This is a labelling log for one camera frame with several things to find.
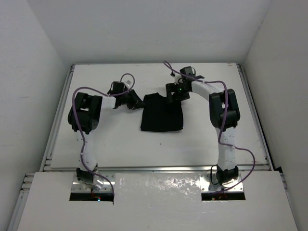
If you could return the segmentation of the black t-shirt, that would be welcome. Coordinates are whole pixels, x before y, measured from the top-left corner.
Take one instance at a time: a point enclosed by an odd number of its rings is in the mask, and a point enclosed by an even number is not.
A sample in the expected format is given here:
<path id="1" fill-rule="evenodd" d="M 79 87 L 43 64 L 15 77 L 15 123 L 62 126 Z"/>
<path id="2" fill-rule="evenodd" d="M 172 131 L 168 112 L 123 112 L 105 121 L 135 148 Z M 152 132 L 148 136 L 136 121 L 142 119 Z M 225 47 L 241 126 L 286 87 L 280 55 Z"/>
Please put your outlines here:
<path id="1" fill-rule="evenodd" d="M 166 97 L 159 93 L 145 95 L 143 101 L 141 131 L 175 132 L 183 129 L 181 102 L 167 103 Z"/>

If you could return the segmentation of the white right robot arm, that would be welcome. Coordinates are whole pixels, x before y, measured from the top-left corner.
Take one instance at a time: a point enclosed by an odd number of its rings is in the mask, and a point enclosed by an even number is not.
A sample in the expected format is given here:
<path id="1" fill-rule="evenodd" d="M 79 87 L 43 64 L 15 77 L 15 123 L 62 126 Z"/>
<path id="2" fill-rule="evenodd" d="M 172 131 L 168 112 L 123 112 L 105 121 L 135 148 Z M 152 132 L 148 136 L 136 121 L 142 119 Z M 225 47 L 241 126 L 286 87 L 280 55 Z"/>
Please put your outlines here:
<path id="1" fill-rule="evenodd" d="M 209 116 L 218 136 L 218 162 L 216 179 L 222 185 L 239 175 L 235 161 L 234 136 L 240 120 L 240 111 L 235 91 L 228 89 L 221 80 L 208 81 L 197 76 L 191 66 L 176 71 L 168 62 L 164 65 L 171 70 L 173 83 L 166 84 L 167 103 L 189 99 L 189 93 L 195 93 L 209 102 Z"/>

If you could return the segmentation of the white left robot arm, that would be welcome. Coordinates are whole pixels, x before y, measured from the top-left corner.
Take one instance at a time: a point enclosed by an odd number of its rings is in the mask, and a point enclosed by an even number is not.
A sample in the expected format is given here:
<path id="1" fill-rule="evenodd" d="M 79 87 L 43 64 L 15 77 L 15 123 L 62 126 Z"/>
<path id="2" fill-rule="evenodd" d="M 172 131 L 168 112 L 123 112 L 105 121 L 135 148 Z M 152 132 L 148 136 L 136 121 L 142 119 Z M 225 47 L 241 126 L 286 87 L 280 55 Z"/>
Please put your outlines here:
<path id="1" fill-rule="evenodd" d="M 76 169 L 77 179 L 90 188 L 98 188 L 105 180 L 98 172 L 98 163 L 93 153 L 94 133 L 98 127 L 103 109 L 116 109 L 126 105 L 130 110 L 143 108 L 145 103 L 140 99 L 133 84 L 129 81 L 114 81 L 105 94 L 90 87 L 77 88 L 72 96 L 72 107 L 68 114 L 68 123 L 82 142 L 79 156 L 80 167 Z"/>

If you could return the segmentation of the white front cover panel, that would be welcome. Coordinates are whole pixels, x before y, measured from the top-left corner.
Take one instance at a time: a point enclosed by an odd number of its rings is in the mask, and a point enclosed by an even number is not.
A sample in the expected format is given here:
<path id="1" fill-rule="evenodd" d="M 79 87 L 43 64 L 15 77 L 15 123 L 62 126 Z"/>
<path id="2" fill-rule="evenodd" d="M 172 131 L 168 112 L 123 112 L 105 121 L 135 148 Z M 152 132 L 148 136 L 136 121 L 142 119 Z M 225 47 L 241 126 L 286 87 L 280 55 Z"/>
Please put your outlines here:
<path id="1" fill-rule="evenodd" d="M 196 173 L 118 173 L 113 202 L 70 201 L 73 174 L 34 175 L 21 231 L 295 231 L 280 174 L 257 171 L 244 200 L 203 201 Z"/>

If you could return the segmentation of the aluminium table frame rail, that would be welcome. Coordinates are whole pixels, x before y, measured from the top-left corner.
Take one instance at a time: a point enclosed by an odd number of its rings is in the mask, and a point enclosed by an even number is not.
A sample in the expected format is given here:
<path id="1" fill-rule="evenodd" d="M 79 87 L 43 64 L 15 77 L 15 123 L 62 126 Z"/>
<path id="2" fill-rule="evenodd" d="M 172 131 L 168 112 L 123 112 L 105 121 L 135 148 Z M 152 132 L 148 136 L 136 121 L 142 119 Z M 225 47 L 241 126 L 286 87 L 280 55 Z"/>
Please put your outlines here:
<path id="1" fill-rule="evenodd" d="M 284 188 L 280 172 L 273 169 L 265 138 L 257 118 L 247 82 L 236 63 L 194 64 L 198 74 L 209 81 L 222 80 L 236 92 L 241 119 L 236 128 L 236 145 L 249 149 L 238 151 L 236 160 L 243 175 L 249 175 L 244 186 L 255 190 L 264 187 Z M 173 79 L 162 64 L 75 64 L 64 85 L 53 128 L 45 150 L 41 171 L 74 171 L 78 166 L 80 143 L 67 122 L 73 91 L 89 86 L 108 91 L 120 78 L 136 79 L 135 91 L 165 95 L 165 84 Z M 104 110 L 94 131 L 93 151 L 99 169 L 110 172 L 205 172 L 214 169 L 218 160 L 215 129 L 209 120 L 208 102 L 191 94 L 183 105 L 184 128 L 173 133 L 142 132 L 141 110 L 124 106 Z"/>

